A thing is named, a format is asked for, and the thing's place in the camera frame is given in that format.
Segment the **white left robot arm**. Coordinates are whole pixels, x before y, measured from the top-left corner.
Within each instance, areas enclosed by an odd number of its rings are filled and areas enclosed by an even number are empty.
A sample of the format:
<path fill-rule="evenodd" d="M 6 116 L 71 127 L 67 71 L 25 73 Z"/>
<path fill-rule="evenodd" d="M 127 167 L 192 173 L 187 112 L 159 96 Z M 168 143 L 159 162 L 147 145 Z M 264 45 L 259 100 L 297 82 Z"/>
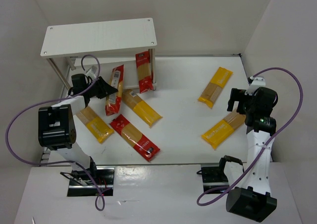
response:
<path fill-rule="evenodd" d="M 85 154 L 76 142 L 74 115 L 78 116 L 99 143 L 109 138 L 111 129 L 89 106 L 90 99 L 103 99 L 118 90 L 107 84 L 101 77 L 76 74 L 71 77 L 73 86 L 69 95 L 74 99 L 62 101 L 51 107 L 39 108 L 38 140 L 42 147 L 56 151 L 65 160 L 71 161 L 72 176 L 77 180 L 98 178 L 96 164 Z"/>

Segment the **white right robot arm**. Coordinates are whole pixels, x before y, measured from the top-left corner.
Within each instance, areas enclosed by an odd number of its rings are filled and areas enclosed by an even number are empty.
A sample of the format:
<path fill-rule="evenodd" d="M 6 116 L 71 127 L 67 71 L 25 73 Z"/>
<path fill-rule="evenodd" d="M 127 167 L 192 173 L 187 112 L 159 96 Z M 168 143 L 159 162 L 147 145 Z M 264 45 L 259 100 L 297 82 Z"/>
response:
<path fill-rule="evenodd" d="M 276 120 L 270 115 L 277 93 L 259 87 L 248 94 L 246 90 L 233 88 L 228 101 L 228 111 L 235 103 L 236 111 L 245 116 L 247 127 L 247 167 L 238 158 L 224 156 L 219 166 L 232 187 L 226 198 L 226 210 L 230 213 L 261 223 L 277 207 L 269 185 L 269 163 L 272 137 L 276 132 Z"/>

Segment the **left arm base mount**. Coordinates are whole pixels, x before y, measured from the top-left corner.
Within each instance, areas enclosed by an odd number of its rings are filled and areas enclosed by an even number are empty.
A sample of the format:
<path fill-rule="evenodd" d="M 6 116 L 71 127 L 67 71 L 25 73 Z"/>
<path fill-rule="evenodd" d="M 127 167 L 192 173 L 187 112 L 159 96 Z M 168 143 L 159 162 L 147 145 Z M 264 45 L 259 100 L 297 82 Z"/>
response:
<path fill-rule="evenodd" d="M 69 180 L 67 197 L 98 196 L 95 185 L 83 171 L 60 172 L 60 175 Z M 114 167 L 97 166 L 94 180 L 103 196 L 113 195 L 114 175 Z"/>

